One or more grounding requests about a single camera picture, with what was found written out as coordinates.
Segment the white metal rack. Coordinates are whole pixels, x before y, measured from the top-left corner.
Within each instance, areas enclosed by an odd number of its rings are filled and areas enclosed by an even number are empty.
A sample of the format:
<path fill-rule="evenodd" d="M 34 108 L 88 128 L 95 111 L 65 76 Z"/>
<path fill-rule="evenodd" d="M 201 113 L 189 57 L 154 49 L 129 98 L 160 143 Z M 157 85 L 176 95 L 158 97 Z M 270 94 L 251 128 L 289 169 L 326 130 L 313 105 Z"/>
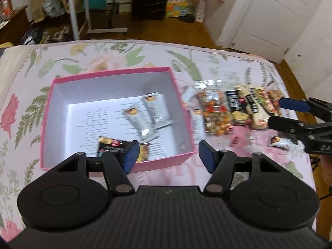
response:
<path fill-rule="evenodd" d="M 75 0 L 67 0 L 69 7 L 69 15 L 71 20 L 71 27 L 73 31 L 73 37 L 75 40 L 80 39 L 80 34 L 83 31 L 84 27 L 87 26 L 87 34 L 100 34 L 100 33 L 124 33 L 128 32 L 127 28 L 107 28 L 107 29 L 93 29 L 91 27 L 91 16 L 90 9 L 87 0 L 82 0 L 82 9 L 85 13 L 85 21 L 81 27 L 78 26 L 77 13 L 75 8 Z M 112 0 L 112 3 L 107 3 L 106 10 L 95 10 L 102 12 L 110 12 L 111 14 L 119 12 L 119 3 L 116 0 Z"/>

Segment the pink storage box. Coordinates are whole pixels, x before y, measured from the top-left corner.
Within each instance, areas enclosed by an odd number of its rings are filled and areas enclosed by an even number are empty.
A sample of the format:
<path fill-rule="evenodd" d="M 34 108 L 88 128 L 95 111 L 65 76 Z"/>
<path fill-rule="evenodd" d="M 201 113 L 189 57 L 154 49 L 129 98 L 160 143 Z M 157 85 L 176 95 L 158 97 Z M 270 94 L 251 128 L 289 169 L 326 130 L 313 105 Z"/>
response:
<path fill-rule="evenodd" d="M 137 163 L 133 172 L 185 162 L 195 153 L 195 147 L 173 71 L 169 67 L 145 67 L 55 79 L 45 107 L 40 167 L 49 170 L 77 152 L 93 157 L 98 153 L 100 137 L 140 140 L 124 111 L 136 106 L 148 118 L 142 97 L 150 93 L 158 93 L 172 123 L 157 130 L 157 137 L 149 143 L 148 159 Z"/>

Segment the cream noodle snack bag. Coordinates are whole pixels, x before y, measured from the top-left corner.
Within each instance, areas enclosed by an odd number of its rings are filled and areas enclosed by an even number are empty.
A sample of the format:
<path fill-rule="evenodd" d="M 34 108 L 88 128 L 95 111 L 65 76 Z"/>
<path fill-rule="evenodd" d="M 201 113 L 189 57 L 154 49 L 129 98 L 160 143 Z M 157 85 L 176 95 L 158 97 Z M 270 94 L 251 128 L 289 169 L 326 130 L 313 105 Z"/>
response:
<path fill-rule="evenodd" d="M 262 87 L 239 86 L 240 95 L 244 97 L 246 110 L 252 118 L 251 127 L 255 130 L 268 128 L 268 120 L 278 116 L 276 107 L 268 93 Z"/>

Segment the colourful cardboard box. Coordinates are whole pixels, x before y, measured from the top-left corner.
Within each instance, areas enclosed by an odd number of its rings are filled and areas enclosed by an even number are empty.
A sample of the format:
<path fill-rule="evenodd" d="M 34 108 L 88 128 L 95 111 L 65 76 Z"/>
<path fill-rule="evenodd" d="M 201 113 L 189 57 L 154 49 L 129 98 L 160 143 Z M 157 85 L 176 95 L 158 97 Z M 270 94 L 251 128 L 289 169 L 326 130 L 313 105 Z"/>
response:
<path fill-rule="evenodd" d="M 167 0 L 165 17 L 184 17 L 193 15 L 198 0 Z"/>

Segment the clear bag coated peanuts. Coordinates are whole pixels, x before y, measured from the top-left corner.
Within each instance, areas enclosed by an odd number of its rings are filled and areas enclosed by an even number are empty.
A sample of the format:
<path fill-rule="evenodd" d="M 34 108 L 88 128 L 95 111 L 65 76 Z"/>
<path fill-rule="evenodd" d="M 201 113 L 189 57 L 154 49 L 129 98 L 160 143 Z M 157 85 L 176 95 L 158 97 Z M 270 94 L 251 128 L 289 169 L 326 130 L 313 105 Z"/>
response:
<path fill-rule="evenodd" d="M 232 132 L 232 117 L 221 82 L 221 80 L 200 80 L 194 85 L 196 98 L 203 110 L 205 131 L 214 136 Z"/>

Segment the dark wooden nightstand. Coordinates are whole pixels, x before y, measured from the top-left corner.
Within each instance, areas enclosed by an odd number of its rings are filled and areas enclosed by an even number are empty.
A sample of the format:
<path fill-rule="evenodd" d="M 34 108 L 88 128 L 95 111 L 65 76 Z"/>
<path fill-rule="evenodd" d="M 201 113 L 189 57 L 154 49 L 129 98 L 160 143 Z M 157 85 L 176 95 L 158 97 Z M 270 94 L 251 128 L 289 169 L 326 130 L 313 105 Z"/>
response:
<path fill-rule="evenodd" d="M 16 9 L 9 22 L 1 28 L 0 44 L 10 42 L 17 46 L 21 43 L 22 38 L 30 29 L 26 8 L 27 6 L 21 6 Z"/>

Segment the black soda cracker pack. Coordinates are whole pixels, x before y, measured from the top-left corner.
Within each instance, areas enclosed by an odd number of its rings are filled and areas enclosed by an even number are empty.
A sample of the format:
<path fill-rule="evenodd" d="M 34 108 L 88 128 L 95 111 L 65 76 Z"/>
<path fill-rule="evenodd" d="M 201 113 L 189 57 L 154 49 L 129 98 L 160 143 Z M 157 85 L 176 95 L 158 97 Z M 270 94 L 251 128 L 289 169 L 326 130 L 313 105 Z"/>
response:
<path fill-rule="evenodd" d="M 99 147 L 97 151 L 97 156 L 101 157 L 102 153 L 106 151 L 122 151 L 126 148 L 126 146 L 128 146 L 128 144 L 129 142 L 125 140 L 99 136 Z M 140 155 L 136 163 L 145 162 L 148 160 L 149 146 L 149 143 L 140 143 Z"/>

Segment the white snack bar wrapper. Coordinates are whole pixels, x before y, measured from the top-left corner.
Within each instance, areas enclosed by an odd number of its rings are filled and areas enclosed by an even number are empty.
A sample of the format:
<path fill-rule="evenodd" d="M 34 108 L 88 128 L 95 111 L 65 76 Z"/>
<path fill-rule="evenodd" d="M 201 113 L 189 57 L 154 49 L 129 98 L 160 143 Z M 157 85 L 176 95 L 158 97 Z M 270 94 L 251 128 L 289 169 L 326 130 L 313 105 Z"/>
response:
<path fill-rule="evenodd" d="M 206 139 L 204 115 L 201 109 L 190 109 L 192 134 L 194 144 Z"/>
<path fill-rule="evenodd" d="M 151 142 L 159 136 L 159 133 L 145 118 L 144 114 L 138 108 L 138 104 L 133 104 L 123 110 L 123 114 L 137 130 L 140 140 L 144 143 Z"/>
<path fill-rule="evenodd" d="M 270 139 L 269 146 L 274 148 L 280 148 L 282 150 L 289 151 L 292 147 L 292 141 L 286 138 L 273 136 Z"/>
<path fill-rule="evenodd" d="M 144 95 L 142 101 L 148 110 L 155 130 L 172 124 L 172 119 L 160 93 L 154 92 Z"/>

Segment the clear bag mixed snacks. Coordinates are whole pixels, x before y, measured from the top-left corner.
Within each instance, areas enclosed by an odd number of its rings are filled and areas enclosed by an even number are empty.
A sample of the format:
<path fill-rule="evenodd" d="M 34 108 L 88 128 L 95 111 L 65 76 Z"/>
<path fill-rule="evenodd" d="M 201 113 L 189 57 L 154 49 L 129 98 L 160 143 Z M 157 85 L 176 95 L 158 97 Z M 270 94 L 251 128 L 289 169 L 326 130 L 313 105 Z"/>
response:
<path fill-rule="evenodd" d="M 279 89 L 275 89 L 275 90 L 269 90 L 267 92 L 267 94 L 268 94 L 269 98 L 271 99 L 271 102 L 272 102 L 277 114 L 282 117 L 287 117 L 288 111 L 285 109 L 282 109 L 279 106 L 279 99 L 284 97 L 283 92 L 280 91 Z"/>

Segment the white door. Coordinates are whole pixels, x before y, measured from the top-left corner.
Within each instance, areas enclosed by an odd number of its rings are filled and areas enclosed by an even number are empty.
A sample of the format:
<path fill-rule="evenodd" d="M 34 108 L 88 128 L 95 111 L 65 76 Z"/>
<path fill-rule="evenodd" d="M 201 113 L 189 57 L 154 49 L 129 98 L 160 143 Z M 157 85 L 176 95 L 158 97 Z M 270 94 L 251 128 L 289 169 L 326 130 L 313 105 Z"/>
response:
<path fill-rule="evenodd" d="M 280 63 L 323 0 L 236 0 L 218 38 L 224 48 Z"/>

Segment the floral bed sheet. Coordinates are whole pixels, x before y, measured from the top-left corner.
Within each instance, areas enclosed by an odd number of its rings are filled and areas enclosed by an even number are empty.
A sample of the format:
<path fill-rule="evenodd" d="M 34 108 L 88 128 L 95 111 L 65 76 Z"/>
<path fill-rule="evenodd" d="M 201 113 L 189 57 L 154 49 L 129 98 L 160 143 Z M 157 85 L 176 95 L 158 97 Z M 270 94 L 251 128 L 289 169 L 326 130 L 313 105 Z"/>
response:
<path fill-rule="evenodd" d="M 7 48 L 1 57 L 1 238 L 6 242 L 25 228 L 16 205 L 18 194 L 46 172 L 40 168 L 40 141 L 47 95 L 54 78 L 141 67 L 170 67 L 186 103 L 189 89 L 199 79 L 221 80 L 226 90 L 241 84 L 264 87 L 273 82 L 288 97 L 275 66 L 255 55 L 139 40 Z M 286 152 L 267 147 L 275 134 L 271 130 L 233 130 L 240 138 L 234 146 L 229 146 L 234 139 L 230 134 L 208 142 L 238 155 L 263 152 L 316 189 L 310 159 L 302 144 Z M 210 174 L 195 153 L 181 165 L 130 174 L 128 178 L 136 189 L 142 185 L 194 185 L 203 189 Z"/>

